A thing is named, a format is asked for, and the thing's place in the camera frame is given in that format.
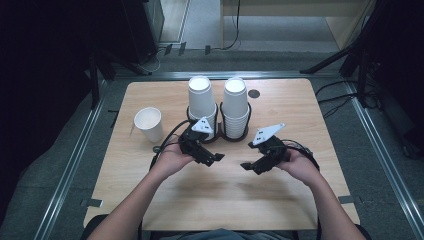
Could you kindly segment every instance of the forearm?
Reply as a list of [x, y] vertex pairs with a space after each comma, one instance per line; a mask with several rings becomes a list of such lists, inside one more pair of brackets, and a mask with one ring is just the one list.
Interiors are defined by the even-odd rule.
[[314, 182], [310, 188], [315, 199], [324, 239], [364, 239], [323, 177]]
[[159, 174], [149, 172], [94, 230], [89, 239], [133, 238], [156, 190], [164, 180]]

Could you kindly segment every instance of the black controller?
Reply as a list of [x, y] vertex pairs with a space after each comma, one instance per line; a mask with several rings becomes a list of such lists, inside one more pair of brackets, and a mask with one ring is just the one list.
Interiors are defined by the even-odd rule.
[[248, 144], [250, 148], [258, 148], [259, 152], [264, 156], [254, 163], [240, 164], [246, 171], [253, 170], [260, 175], [263, 172], [268, 172], [281, 161], [289, 161], [290, 156], [286, 154], [287, 146], [276, 136], [262, 142], [256, 146], [252, 142]]
[[191, 128], [194, 124], [191, 123], [178, 138], [181, 152], [192, 156], [197, 163], [203, 163], [210, 167], [215, 161], [220, 161], [225, 155], [220, 153], [212, 154], [202, 147], [201, 143], [209, 134], [193, 131]]

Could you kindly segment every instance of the metal rail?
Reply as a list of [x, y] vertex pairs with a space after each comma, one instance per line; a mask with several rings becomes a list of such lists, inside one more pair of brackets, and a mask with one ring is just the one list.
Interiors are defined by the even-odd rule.
[[[352, 83], [346, 84], [346, 89], [348, 93], [355, 93], [356, 89]], [[424, 221], [422, 213], [412, 197], [411, 193], [408, 190], [402, 176], [393, 159], [390, 157], [383, 140], [374, 123], [371, 119], [371, 116], [368, 113], [367, 109], [362, 108], [361, 104], [357, 99], [353, 99], [353, 106], [358, 114], [359, 119], [362, 122], [362, 125], [365, 128], [365, 131], [373, 145], [373, 148], [377, 154], [378, 160], [389, 180], [390, 185], [393, 188], [393, 191], [405, 213], [405, 216], [411, 225], [412, 231], [414, 232], [417, 239], [424, 239]]]
[[[107, 86], [107, 82], [103, 80], [101, 84], [101, 92], [105, 92]], [[60, 209], [62, 208], [63, 202], [65, 201], [68, 190], [72, 184], [75, 173], [78, 169], [81, 157], [84, 154], [84, 150], [91, 136], [91, 132], [93, 131], [94, 125], [102, 109], [103, 102], [104, 97], [101, 97], [97, 106], [90, 111], [87, 121], [85, 122], [84, 128], [78, 138], [74, 150], [72, 151], [68, 164], [66, 165], [65, 171], [62, 174], [62, 178], [60, 179], [60, 182], [56, 187], [52, 198], [50, 199], [50, 202], [47, 206], [46, 212], [38, 227], [34, 239], [49, 238], [49, 235], [56, 222], [57, 216], [59, 215]]]

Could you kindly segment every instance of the stacked paper cups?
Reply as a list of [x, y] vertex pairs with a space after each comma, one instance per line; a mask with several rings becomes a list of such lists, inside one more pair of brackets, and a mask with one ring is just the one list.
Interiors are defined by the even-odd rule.
[[230, 78], [225, 82], [223, 132], [228, 138], [238, 139], [243, 136], [249, 119], [250, 108], [247, 102], [246, 84], [241, 78]]
[[195, 76], [189, 81], [189, 108], [190, 119], [201, 119], [206, 117], [214, 133], [209, 134], [206, 140], [212, 139], [216, 134], [216, 114], [218, 107], [212, 92], [209, 78], [205, 76]]

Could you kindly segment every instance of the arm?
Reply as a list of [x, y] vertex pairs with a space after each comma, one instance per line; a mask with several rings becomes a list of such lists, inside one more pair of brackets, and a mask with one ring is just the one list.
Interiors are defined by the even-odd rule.
[[181, 153], [178, 144], [165, 148], [156, 164], [134, 190], [93, 231], [89, 239], [131, 239], [160, 184], [193, 158]]
[[340, 205], [328, 182], [315, 166], [295, 150], [287, 150], [289, 162], [281, 162], [278, 168], [308, 186], [315, 199], [325, 239], [365, 239]]

